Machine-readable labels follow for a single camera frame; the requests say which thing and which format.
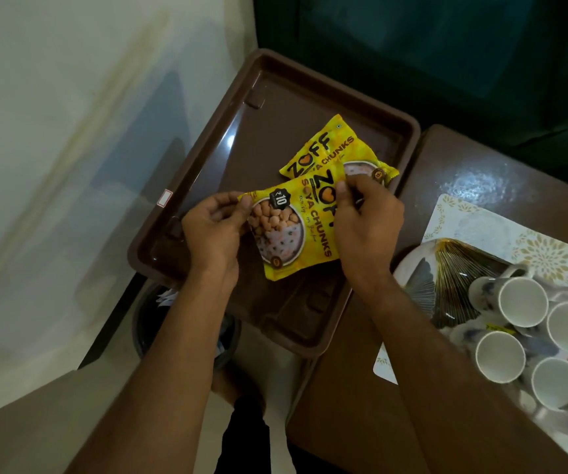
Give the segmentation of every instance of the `wooden table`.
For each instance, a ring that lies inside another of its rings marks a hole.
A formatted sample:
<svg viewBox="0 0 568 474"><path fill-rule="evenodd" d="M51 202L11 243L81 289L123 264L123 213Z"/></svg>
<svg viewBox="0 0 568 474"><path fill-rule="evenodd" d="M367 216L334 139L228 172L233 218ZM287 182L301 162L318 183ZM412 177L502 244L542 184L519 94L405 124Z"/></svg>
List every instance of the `wooden table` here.
<svg viewBox="0 0 568 474"><path fill-rule="evenodd" d="M420 244L444 193L568 243L567 184L444 126L422 136L403 179L405 225L393 267ZM352 296L291 415L288 439L350 472L428 473L398 386L372 372L380 346Z"/></svg>

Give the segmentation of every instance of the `soya chunks packet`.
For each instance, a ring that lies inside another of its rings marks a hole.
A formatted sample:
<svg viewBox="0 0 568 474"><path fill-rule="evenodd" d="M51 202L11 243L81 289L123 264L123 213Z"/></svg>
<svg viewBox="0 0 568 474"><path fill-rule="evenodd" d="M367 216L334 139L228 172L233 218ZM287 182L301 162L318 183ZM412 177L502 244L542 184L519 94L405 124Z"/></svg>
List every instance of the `soya chunks packet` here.
<svg viewBox="0 0 568 474"><path fill-rule="evenodd" d="M314 135L280 173L288 178L321 172L330 163L340 160L345 174L366 174L383 186L398 175L398 170L383 163L359 137L341 115L335 115Z"/></svg>
<svg viewBox="0 0 568 474"><path fill-rule="evenodd" d="M247 193L254 203L248 223L266 278L277 281L339 258L334 221L335 185L341 180L343 164L335 162L268 190Z"/></svg>

